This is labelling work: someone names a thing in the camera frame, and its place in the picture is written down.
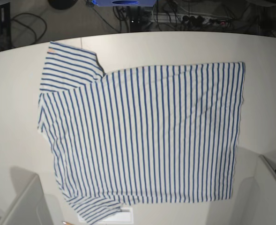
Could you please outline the black robot arm image-left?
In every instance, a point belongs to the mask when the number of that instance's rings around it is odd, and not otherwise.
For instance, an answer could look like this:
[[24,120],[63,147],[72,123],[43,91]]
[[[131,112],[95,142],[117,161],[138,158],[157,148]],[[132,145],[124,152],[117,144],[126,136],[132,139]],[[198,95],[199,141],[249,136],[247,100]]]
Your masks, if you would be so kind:
[[49,5],[56,10],[67,10],[73,7],[78,0],[48,0]]

